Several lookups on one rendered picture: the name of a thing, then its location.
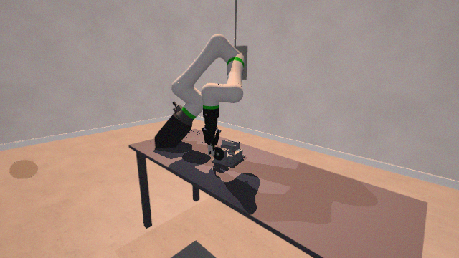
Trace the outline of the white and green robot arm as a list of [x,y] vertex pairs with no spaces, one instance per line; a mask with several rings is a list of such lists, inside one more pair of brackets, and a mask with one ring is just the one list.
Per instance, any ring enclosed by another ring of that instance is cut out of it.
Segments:
[[[227,84],[207,83],[202,91],[194,84],[217,58],[227,63]],[[242,73],[245,59],[221,34],[215,34],[191,66],[172,84],[172,92],[186,104],[182,107],[173,102],[176,117],[191,126],[193,120],[203,111],[206,119],[219,117],[220,102],[239,102],[243,97]]]

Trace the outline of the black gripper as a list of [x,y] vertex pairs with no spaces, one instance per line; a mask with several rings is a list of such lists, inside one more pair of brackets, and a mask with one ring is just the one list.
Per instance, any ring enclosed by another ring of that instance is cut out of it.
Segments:
[[[208,155],[211,151],[211,156],[214,155],[214,146],[218,144],[219,134],[221,130],[217,128],[217,118],[215,119],[204,119],[205,126],[202,128],[204,135],[204,142],[208,145]],[[207,124],[207,125],[206,125]],[[216,135],[215,135],[216,131]],[[211,144],[212,142],[212,144]]]

